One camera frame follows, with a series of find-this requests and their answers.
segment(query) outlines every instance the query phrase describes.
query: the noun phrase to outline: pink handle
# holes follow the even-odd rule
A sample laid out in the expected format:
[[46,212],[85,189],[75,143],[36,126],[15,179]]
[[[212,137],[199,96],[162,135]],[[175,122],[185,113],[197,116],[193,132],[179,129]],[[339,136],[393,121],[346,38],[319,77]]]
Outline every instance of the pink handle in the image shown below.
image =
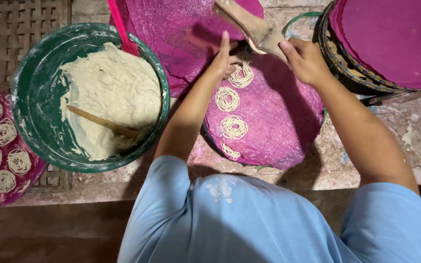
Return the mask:
[[116,5],[116,0],[107,0],[107,2],[108,6],[110,7],[111,16],[113,17],[116,28],[118,29],[118,33],[120,34],[121,42],[123,43],[123,45],[121,45],[121,49],[139,57],[139,50],[137,49],[137,45],[131,42],[128,38],[128,35],[126,34],[126,29],[124,28],[118,5]]

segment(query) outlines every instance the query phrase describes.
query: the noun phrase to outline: finger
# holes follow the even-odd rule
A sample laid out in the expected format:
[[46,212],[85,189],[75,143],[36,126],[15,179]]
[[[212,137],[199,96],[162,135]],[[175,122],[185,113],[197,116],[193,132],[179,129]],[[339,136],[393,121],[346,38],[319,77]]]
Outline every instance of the finger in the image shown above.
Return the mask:
[[279,44],[279,46],[282,52],[285,54],[285,56],[289,59],[291,64],[298,63],[303,59],[290,42],[282,41]]
[[220,42],[220,51],[227,55],[228,52],[230,52],[230,37],[228,36],[228,32],[226,30],[222,34],[222,41]]
[[290,38],[289,39],[290,44],[292,44],[296,49],[303,50],[308,45],[311,45],[312,43],[309,41],[301,40],[298,38]]
[[243,63],[243,60],[241,59],[241,57],[238,57],[238,56],[230,56],[230,58],[228,59],[228,63],[229,64]]
[[235,72],[236,68],[234,65],[231,65],[230,67],[227,68],[227,70],[225,71],[226,75],[231,75],[233,72]]
[[230,43],[230,48],[231,49],[234,49],[234,48],[236,48],[238,46],[238,42],[231,42]]

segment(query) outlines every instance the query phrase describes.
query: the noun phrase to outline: dough bowl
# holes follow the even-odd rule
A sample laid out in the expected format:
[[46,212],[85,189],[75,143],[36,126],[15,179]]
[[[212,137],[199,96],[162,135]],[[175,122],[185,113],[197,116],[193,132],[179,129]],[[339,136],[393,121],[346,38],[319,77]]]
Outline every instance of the dough bowl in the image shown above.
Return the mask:
[[63,27],[47,35],[20,62],[12,85],[12,111],[19,134],[45,161],[60,168],[82,173],[116,169],[146,152],[165,127],[170,107],[170,91],[163,67],[152,50],[136,36],[129,39],[139,47],[140,56],[155,70],[162,92],[162,109],[152,132],[120,157],[90,161],[73,151],[74,133],[61,121],[60,98],[67,88],[59,81],[59,66],[77,57],[104,50],[103,43],[119,46],[116,27],[103,23],[81,23]]

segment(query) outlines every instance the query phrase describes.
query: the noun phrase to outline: woven mat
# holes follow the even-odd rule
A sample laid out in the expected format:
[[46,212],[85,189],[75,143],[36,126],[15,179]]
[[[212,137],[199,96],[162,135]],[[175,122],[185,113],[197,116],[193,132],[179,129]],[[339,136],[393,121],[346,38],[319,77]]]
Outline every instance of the woven mat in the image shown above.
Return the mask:
[[0,1],[0,85],[12,84],[18,63],[44,35],[70,23],[70,0]]

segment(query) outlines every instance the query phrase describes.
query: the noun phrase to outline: pink fabric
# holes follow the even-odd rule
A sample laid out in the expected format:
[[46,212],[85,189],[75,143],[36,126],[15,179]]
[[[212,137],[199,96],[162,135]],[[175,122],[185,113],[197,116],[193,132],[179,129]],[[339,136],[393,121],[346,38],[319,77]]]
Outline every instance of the pink fabric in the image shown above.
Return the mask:
[[[172,97],[187,92],[220,45],[227,30],[232,40],[242,34],[211,11],[213,0],[118,0],[127,30],[144,41],[164,66]],[[258,0],[237,0],[263,18]]]
[[[214,101],[218,89],[214,90],[205,118],[209,134],[219,149],[223,141],[240,152],[237,162],[288,170],[304,159],[319,134],[321,99],[275,57],[257,55],[250,66],[254,79],[248,86],[235,88],[229,81],[220,84],[238,93],[240,105],[236,110],[220,111]],[[243,138],[223,137],[220,121],[229,115],[240,116],[248,124],[249,131]]]
[[339,0],[330,21],[347,51],[366,68],[421,88],[421,1]]
[[[3,108],[4,108],[3,116],[0,118],[0,122],[4,118],[10,118],[11,120],[14,121],[14,117],[11,111],[11,103],[8,100],[6,100],[4,96],[1,94],[0,94],[0,103],[1,105],[3,105]],[[30,147],[22,140],[19,134],[14,139],[14,141],[10,142],[8,145],[3,146],[3,147],[0,146],[0,150],[3,155],[0,171],[1,170],[10,171],[9,165],[8,165],[8,153],[17,148],[25,149],[29,153],[30,160],[32,161],[32,167],[25,175],[22,175],[22,176],[15,175],[16,186],[14,189],[12,189],[9,193],[0,193],[0,206],[4,204],[13,203],[15,200],[17,200],[35,183],[38,177],[40,177],[42,173],[44,172],[45,161],[43,161],[40,157],[38,157],[38,155],[36,155],[32,151],[32,149],[30,149]],[[18,193],[17,191],[22,190],[22,188],[24,187],[24,185],[27,183],[28,180],[30,180],[30,186],[26,188],[26,190],[24,190],[22,193]]]

